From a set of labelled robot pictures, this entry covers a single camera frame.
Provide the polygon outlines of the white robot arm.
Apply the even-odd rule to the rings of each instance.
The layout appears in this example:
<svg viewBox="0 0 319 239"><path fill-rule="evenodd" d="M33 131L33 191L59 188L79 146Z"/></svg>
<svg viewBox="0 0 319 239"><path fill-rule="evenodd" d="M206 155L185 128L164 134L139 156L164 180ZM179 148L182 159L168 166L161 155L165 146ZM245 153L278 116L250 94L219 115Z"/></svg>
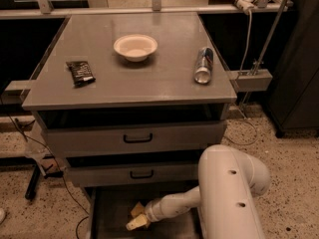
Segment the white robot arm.
<svg viewBox="0 0 319 239"><path fill-rule="evenodd" d="M199 212L204 239L266 239L254 204L270 186L270 172L258 158L230 146L208 147L198 162L198 186L169 194L131 211L130 231Z"/></svg>

